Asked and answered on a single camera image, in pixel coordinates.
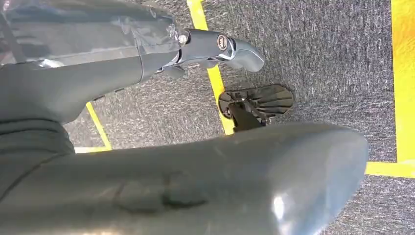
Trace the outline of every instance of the yellow tape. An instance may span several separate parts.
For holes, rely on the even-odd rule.
[[[98,116],[96,115],[96,112],[93,109],[93,106],[90,102],[87,103],[87,109],[88,109],[88,112],[91,115],[91,118],[92,118],[92,120],[93,120],[93,122],[94,122],[94,124],[95,124],[95,126],[98,130],[98,133],[99,133],[102,141],[104,142],[105,150],[111,150],[112,148],[111,148],[110,141],[108,140],[107,135],[105,134],[104,128],[102,127],[101,122],[99,121]]]
[[[93,153],[108,151],[107,147],[75,147],[75,153]]]
[[[392,52],[398,163],[415,159],[415,1],[392,0]]]
[[[415,164],[368,162],[366,174],[415,179]]]
[[[208,25],[206,24],[205,14],[203,12],[203,7],[201,0],[187,0],[187,5],[190,9],[190,15],[193,20],[193,25],[196,29],[207,30]],[[222,76],[220,74],[218,66],[208,69],[207,73],[209,75],[209,80],[212,85],[213,94],[215,96],[216,106],[218,106],[219,95],[225,91],[223,86]],[[226,135],[233,134],[233,128],[235,127],[232,120],[227,119],[219,111],[219,116],[222,121],[223,129]]]

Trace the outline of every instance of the yellow line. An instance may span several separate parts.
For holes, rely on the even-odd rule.
[[[368,162],[365,173],[415,179],[415,164]]]
[[[206,24],[206,17],[203,12],[203,7],[201,0],[187,0],[187,5],[190,9],[190,15],[193,20],[193,25],[196,29],[208,30],[208,25]],[[218,66],[208,69],[207,73],[209,75],[210,83],[212,84],[213,94],[215,96],[216,106],[218,105],[219,95],[225,91],[223,86],[222,76],[220,74]],[[222,121],[223,129],[226,135],[233,133],[233,128],[235,127],[233,121],[227,119],[219,111],[219,116]]]
[[[91,118],[98,130],[99,135],[101,136],[102,141],[104,142],[106,150],[111,150],[111,144],[110,141],[107,138],[107,135],[105,134],[104,128],[101,125],[101,122],[98,119],[98,116],[96,115],[95,110],[93,109],[93,106],[90,102],[87,103],[87,109],[88,112],[90,112]]]
[[[93,153],[108,151],[107,147],[75,147],[75,153]]]
[[[415,1],[392,0],[392,52],[398,163],[415,159]]]

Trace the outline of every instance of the clear plastic cover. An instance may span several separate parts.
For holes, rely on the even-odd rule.
[[[118,0],[0,0],[0,65],[40,67],[180,49],[173,16]]]

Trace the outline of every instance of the gray carpet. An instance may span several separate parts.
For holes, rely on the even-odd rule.
[[[191,26],[185,0],[158,2]],[[348,126],[365,134],[372,161],[396,161],[390,1],[206,0],[203,6],[210,29],[253,43],[267,59],[259,73],[221,67],[227,89],[282,84],[297,104],[273,123]],[[207,73],[197,67],[179,80],[155,76],[94,106],[114,148],[223,134]],[[97,135],[88,118],[70,126],[76,144],[95,144],[85,137]],[[414,191],[414,180],[367,176],[324,234],[415,234]]]

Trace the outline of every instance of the black bracket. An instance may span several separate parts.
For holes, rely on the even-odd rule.
[[[219,109],[232,119],[234,132],[265,126],[269,118],[287,113],[294,104],[293,94],[280,85],[226,91],[219,96]]]

